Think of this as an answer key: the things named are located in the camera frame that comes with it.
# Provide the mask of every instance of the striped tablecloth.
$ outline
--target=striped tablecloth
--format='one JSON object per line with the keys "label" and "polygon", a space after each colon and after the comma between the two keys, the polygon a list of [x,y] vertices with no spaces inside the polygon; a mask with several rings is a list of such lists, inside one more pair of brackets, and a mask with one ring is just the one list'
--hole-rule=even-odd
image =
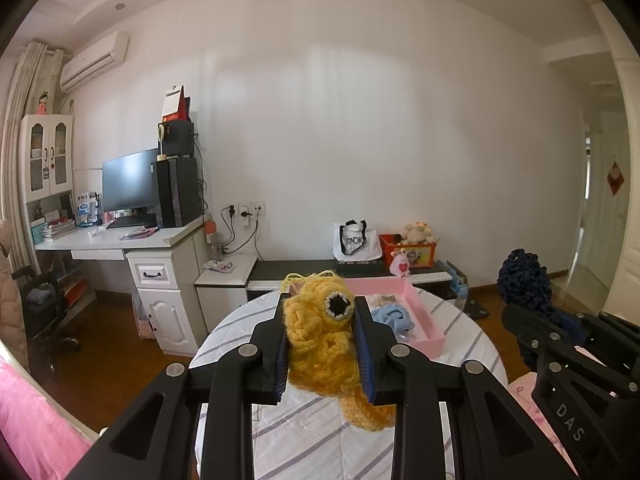
{"label": "striped tablecloth", "polygon": [[[507,386],[507,375],[497,350],[482,329],[452,304],[419,291],[446,339],[442,363],[459,366],[476,359]],[[241,306],[209,334],[190,368],[217,361],[249,341],[257,323],[273,317],[279,292],[270,292]],[[207,405],[203,405],[196,436],[198,471]],[[453,478],[453,455],[446,406],[440,403],[448,476]],[[394,429],[369,433],[344,420],[336,399],[319,397],[287,385],[277,406],[254,406],[254,467],[257,480],[373,480],[391,472]],[[430,459],[425,450],[426,461]]]}

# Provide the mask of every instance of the beige padded jacket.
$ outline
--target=beige padded jacket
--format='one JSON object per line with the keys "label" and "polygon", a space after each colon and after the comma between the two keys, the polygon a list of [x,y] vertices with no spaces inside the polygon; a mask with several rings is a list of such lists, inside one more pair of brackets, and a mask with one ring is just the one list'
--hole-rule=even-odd
{"label": "beige padded jacket", "polygon": [[29,369],[27,338],[22,320],[22,301],[18,285],[11,277],[11,265],[7,258],[11,250],[11,224],[0,220],[0,340],[8,347],[18,362]]}

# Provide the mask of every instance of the monitor screen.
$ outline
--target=monitor screen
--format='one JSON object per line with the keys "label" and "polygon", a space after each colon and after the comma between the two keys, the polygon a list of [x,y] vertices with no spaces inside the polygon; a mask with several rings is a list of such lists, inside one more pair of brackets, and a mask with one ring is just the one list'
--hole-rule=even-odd
{"label": "monitor screen", "polygon": [[152,206],[156,202],[151,163],[158,149],[114,158],[102,164],[102,210]]}

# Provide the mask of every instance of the navy blue crochet object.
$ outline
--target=navy blue crochet object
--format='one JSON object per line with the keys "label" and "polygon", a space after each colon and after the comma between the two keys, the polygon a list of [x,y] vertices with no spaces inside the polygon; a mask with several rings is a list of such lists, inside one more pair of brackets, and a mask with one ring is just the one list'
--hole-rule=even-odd
{"label": "navy blue crochet object", "polygon": [[[565,330],[574,345],[583,345],[586,335],[580,322],[573,316],[556,309],[551,304],[551,282],[546,275],[546,267],[538,262],[538,255],[516,249],[502,263],[498,272],[498,293],[507,304],[526,307],[538,316],[548,319]],[[524,364],[536,371],[537,357],[533,350],[518,342]]]}

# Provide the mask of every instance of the yellow crochet toy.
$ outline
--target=yellow crochet toy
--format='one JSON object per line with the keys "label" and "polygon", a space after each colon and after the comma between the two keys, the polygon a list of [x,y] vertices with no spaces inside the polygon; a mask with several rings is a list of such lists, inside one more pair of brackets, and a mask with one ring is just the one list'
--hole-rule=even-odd
{"label": "yellow crochet toy", "polygon": [[344,280],[327,271],[308,278],[287,276],[283,288],[289,283],[303,283],[284,303],[291,384],[338,397],[344,417],[359,428],[380,431],[393,426],[395,406],[372,406],[360,386],[351,338],[355,302]]}

